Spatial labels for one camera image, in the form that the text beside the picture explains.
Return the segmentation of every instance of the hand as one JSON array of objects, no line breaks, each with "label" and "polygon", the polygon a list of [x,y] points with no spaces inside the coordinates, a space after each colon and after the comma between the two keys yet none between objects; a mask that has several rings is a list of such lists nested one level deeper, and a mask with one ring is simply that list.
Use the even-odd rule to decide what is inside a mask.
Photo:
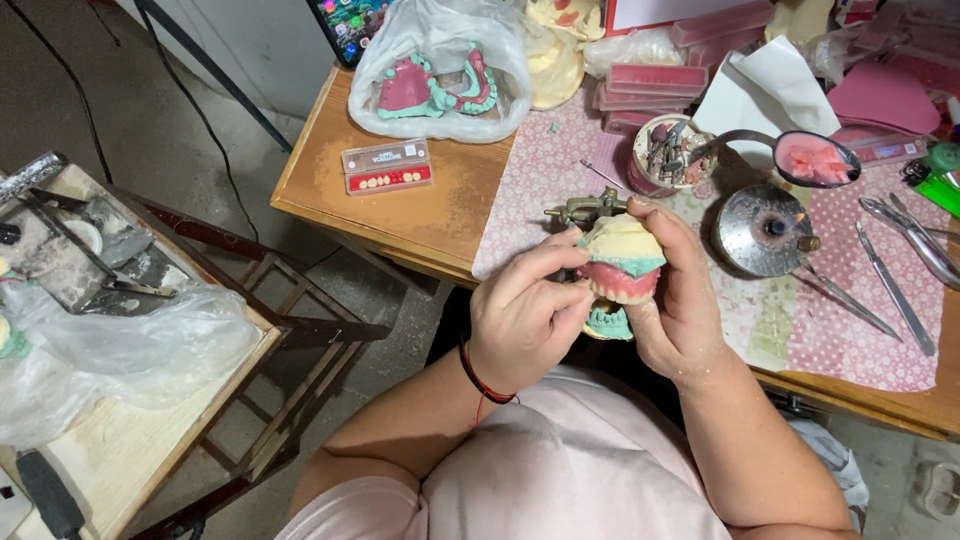
[{"label": "hand", "polygon": [[707,254],[699,236],[662,205],[631,197],[627,212],[646,220],[670,264],[663,311],[653,300],[626,306],[636,350],[650,369],[676,384],[696,381],[732,353],[723,339]]},{"label": "hand", "polygon": [[594,300],[588,282],[545,277],[587,263],[587,249],[573,247],[581,237],[577,227],[547,237],[473,293],[468,354],[477,379],[490,390],[510,395],[537,382],[580,334]]}]

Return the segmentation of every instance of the woman's right hand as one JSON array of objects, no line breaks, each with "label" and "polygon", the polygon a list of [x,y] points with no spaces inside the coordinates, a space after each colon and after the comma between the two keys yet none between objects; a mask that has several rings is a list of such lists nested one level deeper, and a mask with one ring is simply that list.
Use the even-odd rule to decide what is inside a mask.
[{"label": "woman's right hand", "polygon": [[678,385],[695,383],[736,357],[723,339],[720,307],[699,236],[662,205],[631,197],[627,212],[646,220],[670,264],[663,307],[626,306],[636,349],[651,369]]}]

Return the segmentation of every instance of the red string bracelet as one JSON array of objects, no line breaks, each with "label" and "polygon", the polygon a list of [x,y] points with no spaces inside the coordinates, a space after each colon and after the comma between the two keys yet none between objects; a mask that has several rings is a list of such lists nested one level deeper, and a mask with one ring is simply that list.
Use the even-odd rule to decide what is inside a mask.
[{"label": "red string bracelet", "polygon": [[477,417],[476,421],[473,423],[471,428],[476,427],[480,423],[480,410],[483,408],[483,400],[487,398],[488,400],[494,402],[497,405],[507,404],[516,398],[516,394],[511,394],[509,396],[504,394],[497,394],[490,389],[489,386],[484,384],[477,378],[477,375],[473,373],[473,366],[470,365],[470,358],[467,355],[467,341],[464,337],[460,336],[460,365],[464,366],[464,371],[467,373],[467,378],[470,379],[470,382],[476,386],[476,389],[480,391],[480,403],[477,405]]}]

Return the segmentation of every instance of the person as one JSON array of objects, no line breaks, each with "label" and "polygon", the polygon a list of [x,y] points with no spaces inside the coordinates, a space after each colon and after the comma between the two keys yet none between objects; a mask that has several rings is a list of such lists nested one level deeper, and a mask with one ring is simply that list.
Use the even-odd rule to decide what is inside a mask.
[{"label": "person", "polygon": [[685,436],[617,380],[558,365],[594,298],[546,278],[587,262],[571,228],[477,287],[462,355],[330,436],[277,538],[858,538],[830,473],[724,342],[697,235],[660,205],[627,211],[669,262],[662,308],[627,313],[640,358],[679,391]]}]

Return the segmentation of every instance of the pink shirt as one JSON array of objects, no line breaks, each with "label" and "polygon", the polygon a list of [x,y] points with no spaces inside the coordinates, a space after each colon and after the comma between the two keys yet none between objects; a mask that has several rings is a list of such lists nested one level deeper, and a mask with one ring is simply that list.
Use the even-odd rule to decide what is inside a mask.
[{"label": "pink shirt", "polygon": [[642,396],[560,366],[519,398],[474,429],[420,494],[354,479],[277,540],[730,539],[683,434]]}]

